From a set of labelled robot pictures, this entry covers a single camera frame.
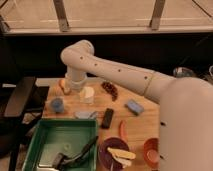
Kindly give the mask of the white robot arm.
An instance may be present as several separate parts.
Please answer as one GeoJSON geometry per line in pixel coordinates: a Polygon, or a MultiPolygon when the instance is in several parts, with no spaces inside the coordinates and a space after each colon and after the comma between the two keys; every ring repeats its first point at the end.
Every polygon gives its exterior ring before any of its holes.
{"type": "Polygon", "coordinates": [[[81,40],[62,50],[71,83],[91,73],[159,105],[159,171],[213,171],[213,85],[98,58],[81,40]]]}

